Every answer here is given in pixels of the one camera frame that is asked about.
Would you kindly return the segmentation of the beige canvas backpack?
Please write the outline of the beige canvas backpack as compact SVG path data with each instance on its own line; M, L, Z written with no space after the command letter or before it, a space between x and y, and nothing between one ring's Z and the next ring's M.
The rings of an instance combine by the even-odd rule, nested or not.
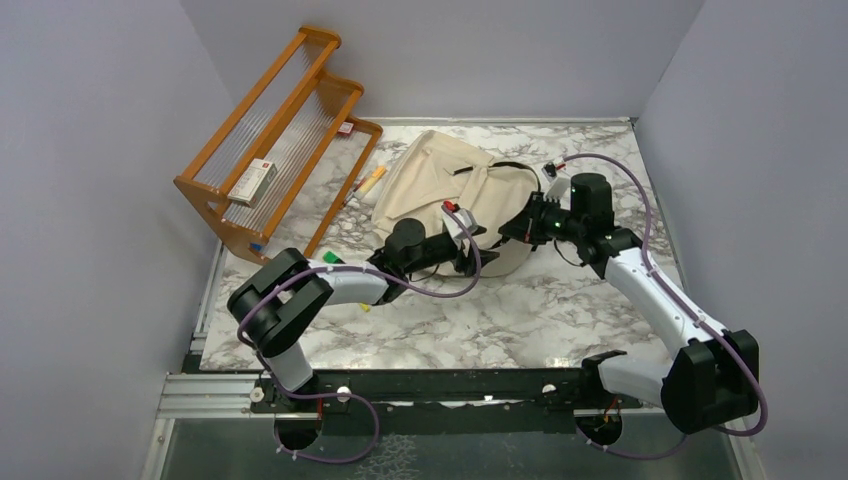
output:
M499 228L518 215L540 188L535 171L522 163L499 160L455 137L428 130L390 169L374 206L371 222L382 240L402 219L419 220L431 236L442 230L441 205L451 201L468 209L486 232L475 241L499 257L486 263L484 277L515 271L531 246L506 240Z

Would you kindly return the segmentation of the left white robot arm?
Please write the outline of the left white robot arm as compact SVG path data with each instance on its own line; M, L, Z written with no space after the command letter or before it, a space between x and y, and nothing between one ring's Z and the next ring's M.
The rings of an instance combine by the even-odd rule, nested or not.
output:
M285 407L298 411L313 401L313 369L299 340L324 307L390 303L412 289L412 273L444 263L479 280L499 254L476 245L475 236L486 230L464 215L449 215L433 236L420 221L403 219L361 265L314 262L287 248L230 295L227 309L238 323L237 337L276 377L275 393Z

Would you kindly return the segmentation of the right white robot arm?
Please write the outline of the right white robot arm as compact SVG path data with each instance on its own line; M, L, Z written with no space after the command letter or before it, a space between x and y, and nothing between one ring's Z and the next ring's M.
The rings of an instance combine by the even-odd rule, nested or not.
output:
M619 394L659 406L684 434L762 411L754 337L727 330L686 299L654 264L642 239L616 225L612 187L603 175L578 174L569 192L568 208L550 195L532 193L500 234L533 247L573 244L581 262L649 322L672 360L663 366L621 351L587 358L576 383L579 398L600 407Z

